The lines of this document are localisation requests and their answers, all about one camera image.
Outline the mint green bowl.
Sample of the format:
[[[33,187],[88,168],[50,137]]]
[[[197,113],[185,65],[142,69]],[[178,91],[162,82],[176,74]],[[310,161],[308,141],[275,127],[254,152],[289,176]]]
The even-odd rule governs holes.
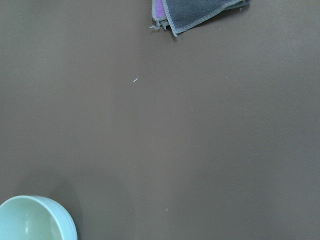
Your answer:
[[[58,202],[37,195],[19,195],[0,205],[2,240],[77,240],[75,223]]]

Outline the grey folded cloth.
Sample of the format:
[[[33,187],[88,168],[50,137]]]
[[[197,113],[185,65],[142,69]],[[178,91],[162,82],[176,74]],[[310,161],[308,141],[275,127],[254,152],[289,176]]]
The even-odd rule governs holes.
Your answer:
[[[243,8],[249,0],[153,0],[151,29],[170,27],[172,34],[178,34],[202,24],[221,12]]]

